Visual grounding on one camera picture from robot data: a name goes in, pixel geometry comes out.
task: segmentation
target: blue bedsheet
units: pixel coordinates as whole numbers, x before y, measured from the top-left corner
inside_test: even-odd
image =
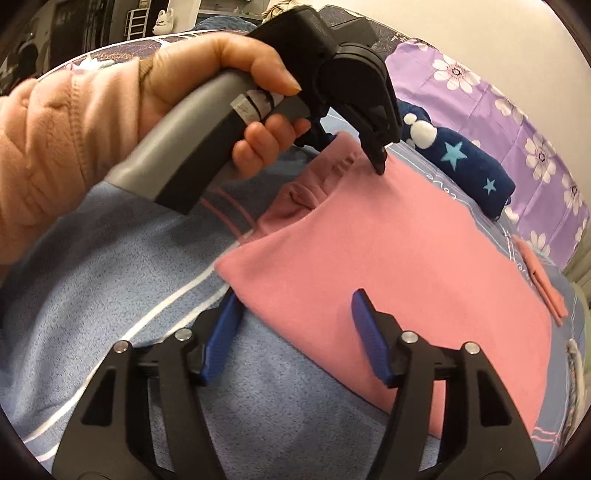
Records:
[[[334,112],[325,127],[351,130]],[[464,203],[477,226],[530,282],[505,216],[490,221],[407,145],[389,149]],[[236,245],[232,231],[246,235],[281,185],[312,156],[293,148],[254,179],[228,184],[223,194],[208,193],[187,217],[100,184],[12,270],[0,290],[0,404],[48,469],[85,382],[111,345],[120,338],[136,345],[161,339],[216,304],[226,286],[213,272],[213,262]],[[553,326],[548,388],[532,436],[542,466],[557,453],[572,404],[566,340],[574,337],[585,351],[582,307],[558,270],[545,266],[571,316],[561,329]],[[363,479],[387,422],[384,412],[251,314],[226,371],[201,398],[223,468],[236,480]],[[157,458],[170,466],[157,398],[152,403]],[[433,464],[437,449],[437,440],[430,438],[425,466]]]

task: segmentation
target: silver screw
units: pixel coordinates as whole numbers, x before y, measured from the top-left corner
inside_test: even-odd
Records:
[[[466,345],[464,345],[464,348],[470,355],[476,355],[480,352],[480,346],[474,342],[468,342]]]
[[[189,340],[192,335],[193,335],[193,332],[189,328],[181,328],[180,330],[177,330],[176,332],[174,332],[174,337],[179,342],[184,342],[185,340]]]
[[[129,343],[125,340],[119,340],[116,344],[113,345],[113,350],[115,353],[123,353],[129,348]]]
[[[418,341],[418,335],[410,330],[403,332],[401,337],[404,343],[417,343]]]

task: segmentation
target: folded pink clothing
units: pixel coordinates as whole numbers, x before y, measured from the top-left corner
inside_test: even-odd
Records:
[[[540,259],[538,259],[527,242],[517,235],[513,235],[513,241],[523,257],[527,271],[530,273],[531,281],[538,290],[542,300],[544,300],[552,317],[554,317],[556,325],[562,327],[562,319],[569,314],[564,304],[564,297],[554,288],[546,274],[546,270],[544,270],[544,267],[540,263]]]
[[[218,273],[279,335],[383,410],[394,392],[374,376],[351,315],[364,288],[375,307],[433,345],[478,342],[528,427],[546,386],[550,317],[515,264],[464,205],[389,156],[374,173],[358,142],[338,137],[228,253]],[[430,431],[440,434],[444,386]]]

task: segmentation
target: light blue star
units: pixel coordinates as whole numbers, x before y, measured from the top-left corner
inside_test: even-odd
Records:
[[[486,185],[484,185],[482,188],[488,192],[488,195],[490,195],[492,191],[496,192],[495,181],[490,181],[489,179],[486,179]]]
[[[468,158],[462,153],[462,144],[463,142],[459,142],[454,147],[452,147],[449,143],[445,142],[447,153],[441,157],[441,161],[448,161],[450,164],[452,164],[453,171],[456,171],[456,164],[458,160]]]

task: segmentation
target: hand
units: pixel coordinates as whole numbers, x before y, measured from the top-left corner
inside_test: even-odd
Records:
[[[271,92],[291,96],[301,91],[279,54],[254,38],[219,33],[177,42],[154,54],[152,69],[142,83],[139,139],[198,85],[226,67],[249,72],[260,87]],[[248,125],[244,140],[232,151],[236,168],[242,177],[255,175],[309,128],[306,119],[291,124],[280,114],[271,115],[265,125]]]

